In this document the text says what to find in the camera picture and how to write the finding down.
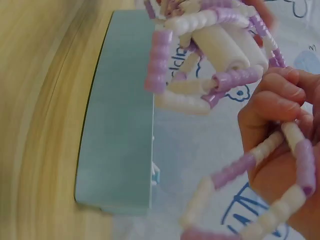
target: blurred wooden floor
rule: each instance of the blurred wooden floor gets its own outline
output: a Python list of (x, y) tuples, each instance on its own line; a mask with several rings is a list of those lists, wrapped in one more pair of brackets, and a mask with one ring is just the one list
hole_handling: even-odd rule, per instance
[(0, 1), (0, 239), (109, 240), (74, 185), (95, 66), (133, 0)]

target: blue drawing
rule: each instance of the blue drawing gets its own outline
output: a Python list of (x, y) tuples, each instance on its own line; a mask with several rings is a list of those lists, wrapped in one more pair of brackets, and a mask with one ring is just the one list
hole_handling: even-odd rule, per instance
[(320, 74), (320, 60), (312, 51), (302, 51), (294, 60), (293, 65), (296, 69), (312, 74)]
[[(248, 192), (248, 190), (250, 190), (250, 197), (246, 196), (246, 192)], [(248, 215), (254, 215), (255, 217), (259, 216), (258, 213), (258, 208), (263, 209), (263, 210), (268, 210), (268, 206), (266, 204), (262, 204), (257, 202), (258, 196), (251, 190), (249, 183), (247, 182), (243, 188), (241, 188), (241, 190), (233, 197), (233, 200), (231, 202), (231, 204), (229, 205), (229, 207), (226, 209), (225, 214), (222, 216), (221, 225), (226, 225), (226, 227), (234, 234), (238, 234), (238, 232), (236, 231), (236, 229), (230, 224), (230, 223), (240, 223), (243, 226), (246, 226), (247, 224), (251, 223), (252, 220), (250, 219), (251, 217), (249, 216), (245, 216), (245, 215), (241, 215), (239, 213), (232, 213), (233, 210), (233, 206), (235, 204), (239, 204), (242, 207), (244, 207), (247, 211)], [(288, 238), (289, 235), (289, 226), (288, 225), (284, 225), (284, 227), (281, 228), (278, 227), (277, 230), (271, 235), (272, 237), (274, 237), (275, 240), (286, 240)]]
[(231, 100), (241, 103), (248, 100), (251, 95), (249, 87), (244, 85), (231, 89), (225, 96)]
[(200, 62), (198, 62), (198, 64), (197, 64), (197, 69), (196, 69), (196, 71), (195, 71), (195, 77), (196, 77), (196, 78), (199, 78), (199, 71), (200, 71), (200, 69), (201, 69)]
[[(265, 2), (275, 2), (278, 0), (264, 0)], [(308, 13), (307, 0), (283, 0), (292, 4), (292, 12), (296, 18), (303, 19)]]

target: white cylindrical bead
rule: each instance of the white cylindrical bead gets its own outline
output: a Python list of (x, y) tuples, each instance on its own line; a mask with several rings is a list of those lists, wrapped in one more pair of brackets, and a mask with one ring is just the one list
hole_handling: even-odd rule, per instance
[(211, 110), (209, 103), (201, 98), (176, 94), (168, 90), (163, 94), (155, 95), (154, 103), (157, 108), (188, 115), (208, 115)]
[(196, 64), (199, 61), (199, 55), (196, 54), (195, 52), (191, 53), (186, 60), (184, 60), (183, 64), (180, 67), (180, 71), (184, 73), (190, 73), (192, 69), (196, 66)]
[(191, 33), (188, 32), (186, 34), (183, 34), (179, 37), (180, 40), (180, 47), (187, 48), (190, 45), (191, 42)]
[(209, 176), (205, 176), (199, 183), (192, 199), (189, 201), (186, 210), (179, 220), (183, 229), (187, 229), (197, 222), (207, 207), (215, 186)]
[(217, 72), (225, 72), (231, 66), (238, 69), (250, 66), (243, 51), (220, 25), (196, 30), (192, 38)]
[(216, 86), (216, 82), (212, 81), (212, 79), (192, 79), (186, 81), (173, 81), (167, 86), (166, 89), (176, 94), (206, 95), (212, 88)]
[(280, 223), (285, 223), (291, 216), (290, 206), (283, 200), (275, 201), (269, 210), (273, 212)]
[(264, 238), (264, 230), (259, 223), (253, 222), (242, 229), (240, 236), (241, 240), (262, 240)]
[(283, 141), (283, 135), (279, 131), (276, 131), (258, 146), (253, 148), (250, 152), (254, 155), (256, 164), (260, 164), (262, 160), (267, 158)]
[(286, 202), (289, 207), (291, 214), (294, 214), (298, 211), (306, 202), (307, 197), (303, 191), (303, 189), (295, 184), (291, 186), (281, 197), (281, 201)]
[(197, 13), (184, 14), (176, 16), (165, 21), (164, 26), (174, 32), (175, 35), (181, 36), (191, 33), (196, 29), (202, 29), (217, 23), (217, 13), (212, 10), (203, 10)]
[(282, 124), (281, 128), (292, 154), (295, 154), (297, 143), (305, 139), (304, 134), (295, 122), (285, 122)]
[(222, 24), (225, 31), (232, 37), (250, 62), (250, 66), (262, 66), (263, 73), (269, 68), (269, 62), (260, 47), (247, 30), (239, 29), (231, 24)]
[(264, 234), (268, 235), (276, 230), (280, 224), (280, 221), (278, 220), (277, 216), (269, 210), (258, 217), (257, 223), (262, 226)]

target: finger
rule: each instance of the finger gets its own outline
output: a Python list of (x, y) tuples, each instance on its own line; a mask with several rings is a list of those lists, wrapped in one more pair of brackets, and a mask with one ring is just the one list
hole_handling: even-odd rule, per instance
[(282, 67), (270, 67), (267, 72), (264, 75), (267, 74), (279, 74), (286, 80), (288, 80), (290, 83), (297, 85), (299, 82), (299, 71), (287, 66), (285, 68)]
[(305, 102), (306, 98), (305, 91), (302, 88), (292, 84), (276, 73), (265, 75), (258, 85), (257, 91), (270, 91), (300, 105)]
[(294, 121), (300, 114), (300, 105), (271, 91), (253, 95), (239, 112), (238, 124), (245, 152), (265, 140), (269, 123)]
[(313, 105), (316, 104), (317, 106), (315, 110), (318, 110), (320, 108), (320, 75), (308, 73), (303, 70), (298, 70), (298, 72), (299, 82), (297, 86), (305, 91), (306, 101)]
[(301, 113), (297, 119), (297, 125), (299, 126), (304, 137), (311, 140), (314, 134), (314, 117), (310, 113), (301, 110)]

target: white bead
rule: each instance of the white bead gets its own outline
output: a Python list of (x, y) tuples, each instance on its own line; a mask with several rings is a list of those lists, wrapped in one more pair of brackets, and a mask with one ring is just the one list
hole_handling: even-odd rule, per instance
[(264, 230), (262, 226), (256, 222), (247, 225), (240, 232), (241, 240), (262, 240), (264, 238)]
[(189, 23), (189, 30), (188, 32), (193, 32), (199, 26), (198, 17), (196, 14), (190, 14), (185, 17)]
[(307, 197), (302, 188), (295, 184), (283, 194), (281, 200), (289, 205), (292, 215), (305, 204)]
[(275, 201), (270, 206), (270, 211), (273, 212), (280, 223), (285, 223), (291, 216), (290, 206), (282, 200)]
[(247, 6), (246, 7), (246, 12), (247, 12), (247, 16), (250, 18), (250, 17), (253, 17), (257, 14), (257, 10), (255, 9), (254, 6)]
[(253, 68), (258, 73), (259, 79), (261, 79), (264, 75), (264, 67), (261, 65), (254, 65)]
[(269, 210), (258, 218), (257, 223), (262, 226), (265, 234), (270, 234), (276, 230), (280, 221), (277, 216)]
[(305, 136), (295, 122), (285, 122), (282, 124), (281, 128), (286, 141), (294, 154), (297, 143), (304, 140)]
[(235, 24), (237, 26), (239, 26), (240, 28), (247, 28), (250, 24), (250, 21), (248, 20), (248, 18), (246, 18), (242, 15), (239, 15)]
[(186, 207), (185, 213), (180, 218), (179, 223), (183, 229), (187, 229), (196, 223), (197, 219), (203, 213), (204, 208), (207, 206), (214, 188), (215, 186), (209, 176), (204, 177), (200, 181), (192, 199)]
[(206, 27), (217, 23), (218, 16), (215, 11), (204, 10), (204, 11), (200, 11), (198, 14), (204, 15), (204, 17), (206, 18), (206, 24), (205, 24)]
[(186, 21), (185, 17), (177, 16), (165, 21), (164, 27), (172, 30), (175, 35), (181, 36), (188, 32), (189, 23)]
[(267, 158), (284, 141), (284, 137), (278, 131), (271, 134), (266, 140), (253, 148), (250, 152), (254, 155), (256, 164)]

